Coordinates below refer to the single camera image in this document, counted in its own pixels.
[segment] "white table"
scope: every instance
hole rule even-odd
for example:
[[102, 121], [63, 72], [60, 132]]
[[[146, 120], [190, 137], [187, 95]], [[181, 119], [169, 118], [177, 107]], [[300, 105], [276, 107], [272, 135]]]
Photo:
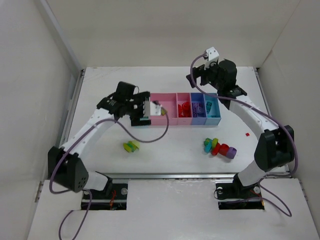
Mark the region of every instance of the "white table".
[[[127, 210], [90, 211], [76, 240], [319, 240], [297, 179], [265, 179], [262, 185], [288, 205], [292, 217], [268, 202], [265, 210], [219, 210], [210, 179], [130, 180]], [[77, 210], [62, 227], [62, 239], [72, 239], [85, 213], [79, 210], [81, 198], [81, 193], [51, 194], [46, 180], [28, 240], [57, 240], [62, 219]]]
[[[264, 112], [267, 111], [253, 67], [238, 67], [237, 84]], [[97, 103], [116, 90], [119, 81], [139, 86], [151, 93], [198, 92], [186, 79], [188, 67], [88, 67], [80, 89], [69, 137], [87, 122]], [[215, 93], [207, 85], [206, 92]], [[238, 116], [220, 102], [218, 126], [172, 126], [167, 135], [155, 143], [142, 143], [139, 151], [128, 153], [123, 143], [131, 138], [117, 125], [109, 128], [86, 159], [91, 171], [122, 174], [229, 174], [242, 171], [252, 162], [258, 140]], [[160, 136], [165, 127], [130, 127], [128, 117], [121, 120], [140, 139]], [[220, 143], [237, 149], [235, 159], [204, 152], [204, 140], [218, 138]], [[284, 172], [285, 167], [276, 169]]]

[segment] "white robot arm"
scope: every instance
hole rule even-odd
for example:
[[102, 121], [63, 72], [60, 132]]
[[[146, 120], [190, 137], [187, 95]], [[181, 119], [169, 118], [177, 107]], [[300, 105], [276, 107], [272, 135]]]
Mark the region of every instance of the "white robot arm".
[[[252, 163], [234, 176], [233, 183], [224, 186], [223, 194], [218, 194], [218, 198], [221, 199], [245, 199], [246, 192], [257, 186], [269, 171], [293, 161], [293, 146], [282, 128], [253, 110], [258, 107], [247, 96], [247, 93], [236, 85], [237, 68], [234, 62], [226, 59], [218, 62], [219, 53], [214, 47], [207, 49], [195, 61], [201, 57], [207, 60], [205, 64], [193, 67], [192, 76], [191, 74], [186, 76], [191, 87], [196, 87], [200, 92], [208, 94], [197, 86], [199, 77], [201, 77], [201, 86], [212, 85], [217, 89], [217, 98], [220, 102], [239, 116], [258, 139]], [[293, 139], [293, 129], [288, 125], [284, 128]]]
[[135, 87], [119, 82], [116, 92], [98, 103], [93, 115], [74, 137], [60, 148], [54, 146], [50, 149], [49, 177], [76, 193], [82, 189], [92, 189], [109, 195], [112, 179], [98, 172], [88, 172], [82, 159], [104, 132], [115, 124], [115, 120], [124, 115], [130, 116], [132, 126], [150, 125], [150, 120], [142, 118], [162, 115], [162, 106], [158, 102], [150, 102], [150, 92], [134, 94]]

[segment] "cable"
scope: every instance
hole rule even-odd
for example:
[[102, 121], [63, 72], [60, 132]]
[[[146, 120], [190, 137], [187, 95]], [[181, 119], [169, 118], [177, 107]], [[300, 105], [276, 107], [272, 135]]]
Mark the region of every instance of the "cable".
[[203, 57], [206, 57], [207, 56], [207, 53], [204, 53], [204, 54], [201, 54], [199, 56], [197, 56], [193, 62], [191, 63], [191, 66], [190, 66], [190, 78], [191, 78], [191, 81], [192, 81], [192, 84], [204, 95], [207, 95], [207, 96], [210, 96], [212, 98], [216, 98], [216, 99], [222, 99], [222, 100], [228, 100], [228, 101], [234, 101], [236, 103], [239, 103], [239, 104], [242, 104], [250, 109], [252, 109], [253, 111], [257, 112], [258, 114], [272, 120], [273, 122], [275, 122], [276, 124], [278, 124], [278, 126], [285, 132], [285, 134], [287, 135], [287, 137], [289, 138], [289, 141], [292, 145], [292, 148], [293, 148], [293, 154], [294, 154], [294, 168], [292, 170], [292, 172], [290, 172], [289, 174], [283, 174], [283, 175], [279, 175], [279, 174], [269, 174], [268, 176], [272, 176], [272, 177], [289, 177], [289, 176], [292, 176], [293, 174], [295, 174], [295, 172], [297, 171], [298, 169], [298, 164], [299, 164], [299, 160], [298, 160], [298, 152], [297, 152], [297, 147], [296, 147], [296, 144], [293, 140], [293, 138], [291, 137], [290, 133], [288, 132], [288, 130], [285, 128], [285, 126], [283, 126], [277, 119], [275, 119], [274, 117], [268, 115], [267, 113], [264, 113], [263, 111], [260, 111], [259, 109], [251, 106], [250, 104], [244, 102], [244, 101], [240, 101], [238, 99], [235, 99], [235, 98], [231, 98], [231, 97], [226, 97], [226, 96], [218, 96], [218, 95], [213, 95], [213, 94], [210, 94], [210, 93], [207, 93], [205, 91], [203, 91], [200, 87], [198, 87], [195, 79], [194, 79], [194, 75], [193, 75], [193, 67], [196, 63], [196, 61], [200, 58], [203, 58]]
[[[96, 127], [97, 125], [102, 124], [102, 123], [104, 123], [104, 122], [114, 122], [114, 123], [116, 123], [116, 124], [119, 124], [120, 127], [122, 127], [123, 130], [125, 130], [125, 132], [126, 132], [127, 134], [129, 134], [130, 137], [132, 137], [133, 139], [137, 140], [138, 142], [141, 142], [141, 143], [153, 143], [153, 142], [156, 142], [156, 141], [162, 139], [162, 138], [166, 135], [166, 133], [167, 133], [167, 131], [168, 131], [168, 129], [169, 129], [169, 116], [168, 116], [168, 113], [167, 113], [167, 111], [166, 111], [163, 107], [162, 107], [162, 110], [165, 112], [166, 128], [165, 128], [165, 130], [164, 130], [164, 133], [163, 133], [160, 137], [157, 137], [156, 139], [153, 139], [153, 140], [141, 140], [141, 139], [136, 138], [135, 136], [133, 136], [133, 135], [131, 134], [131, 132], [129, 132], [129, 130], [128, 130], [121, 122], [119, 122], [119, 121], [117, 121], [117, 120], [115, 120], [115, 119], [107, 118], [107, 119], [102, 119], [102, 120], [98, 121], [96, 124], [94, 124], [92, 127], [90, 127], [81, 137], [79, 137], [79, 139], [78, 139], [77, 141], [75, 141], [75, 143], [63, 154], [63, 156], [61, 157], [61, 159], [59, 160], [59, 162], [56, 164], [56, 166], [55, 166], [55, 168], [54, 168], [54, 170], [53, 170], [53, 172], [52, 172], [52, 175], [51, 175], [51, 177], [50, 177], [50, 182], [49, 182], [49, 190], [50, 190], [50, 192], [51, 192], [52, 194], [63, 194], [63, 193], [66, 193], [66, 192], [69, 192], [69, 191], [70, 191], [70, 190], [63, 190], [63, 191], [54, 191], [54, 190], [53, 190], [53, 182], [54, 182], [55, 176], [56, 176], [56, 174], [57, 174], [57, 171], [58, 171], [60, 165], [64, 162], [64, 160], [65, 160], [66, 157], [68, 156], [68, 154], [71, 152], [71, 150], [72, 150], [73, 148], [75, 148], [75, 146], [77, 146], [78, 143], [80, 143], [81, 140], [82, 140], [86, 135], [88, 135], [93, 129], [95, 129], [95, 127]], [[90, 207], [91, 207], [91, 204], [92, 204], [92, 193], [91, 193], [91, 191], [90, 191], [89, 189], [84, 189], [84, 191], [87, 191], [87, 192], [89, 193], [89, 195], [90, 195], [90, 200], [89, 200], [89, 203], [88, 203], [88, 207], [87, 207], [87, 209], [86, 209], [86, 211], [85, 211], [84, 217], [83, 217], [83, 219], [82, 219], [82, 221], [81, 221], [81, 224], [80, 224], [78, 230], [76, 231], [76, 233], [75, 233], [75, 235], [74, 235], [74, 237], [73, 237], [72, 240], [76, 239], [78, 233], [80, 232], [80, 229], [81, 229], [81, 227], [82, 227], [82, 225], [83, 225], [83, 223], [84, 223], [84, 221], [85, 221], [85, 219], [86, 219], [86, 217], [87, 217], [87, 214], [88, 214], [88, 212], [89, 212], [89, 210], [90, 210]], [[65, 220], [67, 219], [67, 217], [68, 217], [73, 211], [74, 211], [74, 210], [71, 210], [71, 211], [64, 217], [64, 219], [62, 220], [62, 222], [61, 222], [61, 224], [60, 224], [59, 232], [58, 232], [58, 234], [59, 234], [59, 240], [62, 240], [62, 238], [61, 238], [61, 229], [62, 229], [62, 226], [63, 226]]]
[[[263, 111], [260, 111], [259, 109], [251, 106], [250, 104], [244, 102], [244, 101], [240, 101], [238, 99], [235, 98], [231, 98], [231, 97], [226, 97], [226, 96], [218, 96], [218, 95], [213, 95], [210, 93], [207, 93], [205, 91], [203, 91], [196, 83], [195, 79], [194, 79], [194, 74], [193, 74], [193, 67], [196, 63], [196, 61], [200, 58], [206, 57], [208, 56], [207, 53], [201, 54], [199, 56], [197, 56], [191, 63], [190, 65], [190, 78], [192, 81], [192, 84], [204, 95], [210, 96], [212, 98], [216, 98], [216, 99], [222, 99], [222, 100], [228, 100], [228, 101], [234, 101], [236, 103], [242, 104], [250, 109], [252, 109], [253, 111], [257, 112], [258, 114], [265, 116], [266, 118], [272, 120], [273, 122], [275, 122], [276, 124], [278, 124], [278, 126], [285, 132], [285, 134], [287, 135], [287, 137], [290, 140], [290, 143], [292, 145], [293, 148], [293, 153], [294, 153], [294, 168], [292, 170], [292, 172], [290, 172], [289, 174], [283, 174], [283, 175], [279, 175], [279, 174], [269, 174], [268, 176], [273, 176], [273, 177], [289, 177], [292, 176], [298, 169], [298, 164], [299, 164], [299, 160], [298, 160], [298, 152], [297, 152], [297, 147], [296, 144], [293, 140], [293, 138], [291, 137], [290, 133], [288, 132], [288, 130], [285, 128], [285, 126], [283, 126], [278, 120], [276, 120], [274, 117], [264, 113]], [[273, 203], [272, 201], [270, 201], [269, 199], [266, 199], [264, 197], [261, 196], [257, 196], [257, 197], [251, 197], [248, 199], [241, 199], [241, 200], [237, 200], [237, 201], [230, 201], [229, 203], [242, 203], [242, 202], [248, 202], [249, 200], [254, 200], [254, 199], [260, 199], [260, 200], [265, 200], [266, 202], [270, 203], [271, 205], [273, 205], [275, 208], [277, 208], [279, 211], [281, 211], [284, 215], [288, 216], [288, 217], [292, 217], [292, 213], [289, 209], [289, 207], [286, 205], [286, 203], [277, 195], [275, 195], [273, 192], [269, 191], [268, 189], [266, 189], [265, 187], [261, 186], [261, 181], [263, 180], [263, 178], [258, 182], [258, 185], [260, 186], [260, 188], [264, 189], [265, 191], [267, 191], [268, 193], [270, 193], [271, 195], [273, 195], [275, 198], [277, 198], [283, 205], [284, 207], [287, 209], [288, 213], [286, 213], [285, 211], [283, 211], [280, 207], [278, 207], [275, 203]]]
[[88, 135], [93, 129], [95, 129], [95, 127], [96, 127], [97, 125], [102, 124], [102, 123], [104, 123], [104, 122], [114, 122], [114, 123], [116, 123], [116, 124], [119, 124], [120, 127], [122, 127], [123, 130], [125, 130], [125, 132], [126, 132], [130, 137], [132, 137], [134, 140], [137, 140], [138, 142], [140, 142], [140, 143], [145, 143], [145, 144], [153, 143], [153, 142], [156, 142], [156, 141], [162, 139], [162, 138], [166, 135], [166, 133], [167, 133], [167, 131], [168, 131], [168, 129], [169, 129], [169, 116], [168, 116], [168, 113], [167, 113], [167, 111], [166, 111], [163, 107], [162, 107], [162, 109], [163, 109], [164, 112], [165, 112], [166, 128], [165, 128], [165, 130], [164, 130], [164, 133], [163, 133], [160, 137], [158, 137], [158, 138], [156, 138], [156, 139], [153, 139], [153, 140], [141, 140], [141, 139], [138, 139], [137, 137], [133, 136], [133, 135], [131, 134], [131, 132], [129, 132], [129, 130], [128, 130], [121, 122], [119, 122], [119, 121], [117, 121], [117, 120], [115, 120], [115, 119], [107, 118], [107, 119], [102, 119], [102, 120], [98, 121], [95, 125], [93, 125], [92, 127], [90, 127], [81, 137], [79, 137], [79, 139], [78, 139], [77, 141], [74, 142], [74, 144], [63, 154], [63, 156], [61, 157], [61, 159], [59, 160], [59, 162], [56, 164], [56, 166], [55, 166], [55, 168], [54, 168], [54, 170], [53, 170], [53, 172], [52, 172], [52, 175], [51, 175], [51, 177], [50, 177], [50, 182], [49, 182], [50, 192], [51, 192], [52, 194], [62, 194], [62, 193], [66, 193], [66, 192], [69, 192], [69, 191], [70, 191], [70, 190], [63, 190], [63, 191], [54, 191], [54, 190], [53, 190], [52, 186], [53, 186], [53, 182], [54, 182], [55, 176], [56, 176], [56, 174], [57, 174], [57, 171], [58, 171], [60, 165], [64, 162], [64, 160], [65, 160], [66, 157], [68, 156], [68, 154], [71, 152], [71, 150], [72, 150], [76, 145], [78, 145], [78, 143], [80, 143], [81, 140], [82, 140], [86, 135]]
[[116, 190], [113, 190], [113, 192], [112, 192], [112, 198], [111, 198], [111, 200], [110, 200], [110, 202], [109, 202], [109, 204], [110, 204], [110, 210], [112, 209], [112, 207], [113, 207], [113, 205], [114, 205], [114, 201], [115, 201], [116, 195], [117, 195]]
[[135, 86], [135, 87], [138, 89], [137, 94], [140, 93], [140, 88], [139, 88], [139, 86]]
[[[76, 237], [78, 236], [78, 234], [79, 234], [79, 232], [80, 232], [80, 229], [81, 229], [82, 225], [84, 224], [84, 222], [85, 222], [85, 220], [86, 220], [86, 217], [87, 217], [87, 215], [88, 215], [88, 212], [89, 212], [89, 210], [90, 210], [91, 203], [92, 203], [92, 193], [91, 193], [91, 191], [90, 191], [89, 189], [84, 189], [83, 191], [86, 191], [86, 192], [89, 193], [90, 200], [89, 200], [89, 203], [88, 203], [88, 207], [87, 207], [86, 210], [85, 210], [83, 219], [82, 219], [82, 221], [81, 221], [81, 223], [80, 223], [80, 225], [79, 225], [79, 228], [78, 228], [78, 230], [76, 231], [76, 233], [75, 233], [74, 237], [72, 238], [72, 240], [75, 240]], [[62, 220], [62, 222], [61, 222], [61, 224], [60, 224], [60, 226], [59, 226], [59, 232], [58, 232], [59, 240], [63, 240], [62, 237], [61, 237], [61, 229], [62, 229], [62, 226], [63, 226], [65, 220], [67, 219], [67, 217], [68, 217], [73, 211], [74, 211], [74, 210], [71, 210], [70, 212], [68, 212], [67, 215], [65, 215], [64, 219]]]

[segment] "sorting tray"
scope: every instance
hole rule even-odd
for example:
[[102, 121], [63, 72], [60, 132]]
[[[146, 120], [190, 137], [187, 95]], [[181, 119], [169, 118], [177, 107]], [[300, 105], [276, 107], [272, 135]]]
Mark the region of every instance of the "sorting tray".
[[[199, 92], [151, 93], [151, 101], [159, 101], [167, 110], [170, 125], [212, 125], [221, 120], [218, 99]], [[190, 115], [179, 117], [178, 105], [188, 103]], [[167, 125], [165, 116], [151, 116], [151, 125]]]

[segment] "screw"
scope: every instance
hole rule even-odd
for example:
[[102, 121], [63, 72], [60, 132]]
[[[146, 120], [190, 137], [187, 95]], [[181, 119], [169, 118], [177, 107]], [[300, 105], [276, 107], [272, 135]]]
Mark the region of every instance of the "screw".
[[224, 189], [223, 189], [221, 186], [219, 186], [219, 187], [216, 189], [216, 192], [217, 192], [218, 194], [223, 194], [223, 193], [224, 193], [223, 190], [224, 190]]
[[128, 189], [126, 189], [125, 187], [121, 189], [121, 194], [122, 195], [127, 195], [128, 194]]
[[258, 187], [258, 186], [255, 186], [255, 187], [253, 188], [253, 191], [254, 191], [256, 194], [261, 193], [260, 187]]

